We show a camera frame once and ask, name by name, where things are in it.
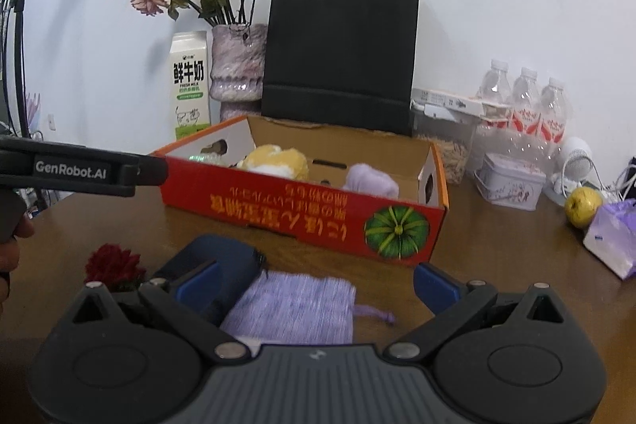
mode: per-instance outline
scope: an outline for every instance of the yellow plush toy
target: yellow plush toy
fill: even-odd
[[[309,177],[307,159],[300,151],[294,148],[283,151],[274,144],[259,146],[241,160],[237,167],[290,180],[306,180]]]

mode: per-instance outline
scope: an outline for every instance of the black pole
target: black pole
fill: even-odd
[[[24,0],[15,0],[15,36],[14,36],[14,71],[15,71],[15,96],[18,104],[18,121],[20,134],[30,139],[29,121],[27,119],[27,103],[24,93],[24,71],[22,70],[22,53],[24,40]],[[35,189],[37,197],[37,209],[42,211],[47,208],[47,202],[40,189]]]

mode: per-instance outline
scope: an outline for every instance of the black paper bag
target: black paper bag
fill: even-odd
[[[419,0],[271,0],[263,116],[410,135]]]

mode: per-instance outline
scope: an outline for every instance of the yellow fruit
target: yellow fruit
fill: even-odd
[[[587,228],[601,205],[603,199],[599,191],[591,187],[577,187],[565,200],[564,209],[572,225]]]

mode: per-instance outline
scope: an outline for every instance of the white wall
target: white wall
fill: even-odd
[[[193,17],[135,13],[129,0],[27,0],[27,89],[43,97],[51,139],[148,152],[173,137],[165,58]],[[266,21],[270,0],[258,0]],[[585,138],[607,181],[636,154],[636,0],[420,0],[415,85],[474,94],[491,58],[567,84],[569,133]]]

